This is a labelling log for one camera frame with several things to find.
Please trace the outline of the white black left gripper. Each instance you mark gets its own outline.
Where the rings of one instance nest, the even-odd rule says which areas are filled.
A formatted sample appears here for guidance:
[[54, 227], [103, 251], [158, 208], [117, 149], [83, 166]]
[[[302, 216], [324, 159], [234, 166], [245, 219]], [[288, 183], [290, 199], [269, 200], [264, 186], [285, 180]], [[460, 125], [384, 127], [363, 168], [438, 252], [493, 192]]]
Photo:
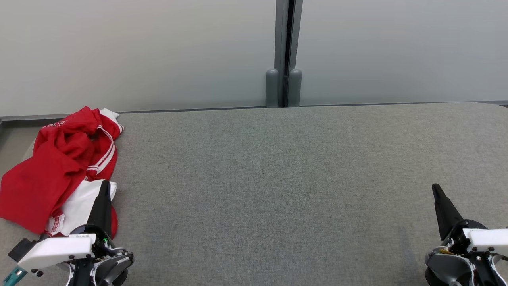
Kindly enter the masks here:
[[46, 238], [37, 242], [17, 263], [29, 271], [81, 259], [113, 256], [116, 248], [112, 237], [112, 203], [110, 182], [102, 181], [87, 224], [79, 226], [67, 237]]

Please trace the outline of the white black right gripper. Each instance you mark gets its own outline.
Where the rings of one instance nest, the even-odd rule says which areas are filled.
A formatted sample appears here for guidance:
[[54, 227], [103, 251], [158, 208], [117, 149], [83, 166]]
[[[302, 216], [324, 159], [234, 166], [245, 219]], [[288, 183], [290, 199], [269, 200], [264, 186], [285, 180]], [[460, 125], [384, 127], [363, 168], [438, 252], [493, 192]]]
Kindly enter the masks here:
[[432, 192], [440, 239], [448, 252], [508, 257], [508, 228], [488, 229], [477, 221], [464, 220], [439, 184], [432, 184]]

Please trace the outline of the red shorts with white stripe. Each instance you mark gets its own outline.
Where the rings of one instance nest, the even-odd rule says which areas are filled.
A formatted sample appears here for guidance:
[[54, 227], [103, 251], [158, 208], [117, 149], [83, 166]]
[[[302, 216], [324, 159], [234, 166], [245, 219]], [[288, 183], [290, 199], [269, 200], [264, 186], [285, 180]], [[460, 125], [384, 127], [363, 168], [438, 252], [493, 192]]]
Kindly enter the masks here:
[[89, 139], [33, 143], [31, 157], [6, 172], [0, 182], [0, 218], [40, 235], [61, 212], [85, 177], [94, 153]]

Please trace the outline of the red shirt with white sleeves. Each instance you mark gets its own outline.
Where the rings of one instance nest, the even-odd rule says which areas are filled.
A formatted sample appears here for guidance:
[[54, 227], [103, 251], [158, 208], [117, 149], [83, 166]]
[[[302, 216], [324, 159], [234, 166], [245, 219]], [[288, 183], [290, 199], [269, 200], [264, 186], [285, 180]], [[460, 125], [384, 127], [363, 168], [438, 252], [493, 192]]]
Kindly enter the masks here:
[[85, 224], [100, 185], [116, 165], [116, 139], [125, 130], [109, 109], [84, 107], [40, 129], [31, 163], [46, 217], [45, 232], [69, 235]]

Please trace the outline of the grey metal floor rail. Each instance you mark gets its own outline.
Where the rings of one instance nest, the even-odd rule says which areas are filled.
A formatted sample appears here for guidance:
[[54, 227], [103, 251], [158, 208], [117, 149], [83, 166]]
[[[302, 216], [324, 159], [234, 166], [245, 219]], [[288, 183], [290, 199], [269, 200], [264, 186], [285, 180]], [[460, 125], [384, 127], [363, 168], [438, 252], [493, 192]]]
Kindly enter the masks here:
[[440, 104], [440, 103], [485, 103], [508, 107], [508, 100], [494, 101], [450, 101], [450, 102], [398, 102], [398, 103], [365, 103], [365, 104], [320, 104], [301, 105], [300, 107], [332, 107], [332, 106], [382, 106], [382, 105], [406, 105], [406, 104]]
[[[227, 108], [191, 108], [191, 109], [165, 109], [165, 110], [146, 110], [134, 112], [118, 112], [119, 114], [137, 114], [137, 113], [169, 113], [169, 112], [199, 112], [211, 110], [231, 110], [231, 109], [260, 109], [265, 106], [250, 107], [227, 107]], [[0, 121], [49, 121], [53, 119], [63, 119], [69, 114], [48, 114], [48, 115], [32, 115], [32, 116], [0, 116]]]

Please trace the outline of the grey rounded post cover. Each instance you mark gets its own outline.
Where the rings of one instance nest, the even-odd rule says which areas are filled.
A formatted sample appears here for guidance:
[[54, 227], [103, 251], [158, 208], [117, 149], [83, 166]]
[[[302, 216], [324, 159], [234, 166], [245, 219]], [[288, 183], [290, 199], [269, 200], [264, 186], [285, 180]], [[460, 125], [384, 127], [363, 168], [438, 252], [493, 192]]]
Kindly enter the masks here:
[[278, 70], [269, 69], [265, 73], [266, 107], [278, 108]]
[[300, 106], [302, 70], [292, 69], [287, 76], [287, 107]]

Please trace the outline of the grey vertical door frame post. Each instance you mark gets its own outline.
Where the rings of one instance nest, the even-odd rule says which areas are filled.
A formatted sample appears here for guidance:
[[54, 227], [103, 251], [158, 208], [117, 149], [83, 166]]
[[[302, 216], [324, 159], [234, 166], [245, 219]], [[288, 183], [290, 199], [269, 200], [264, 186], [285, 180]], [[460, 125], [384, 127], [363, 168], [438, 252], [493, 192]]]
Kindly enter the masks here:
[[303, 0], [276, 0], [274, 67], [278, 70], [278, 108], [287, 107], [287, 76], [297, 68]]

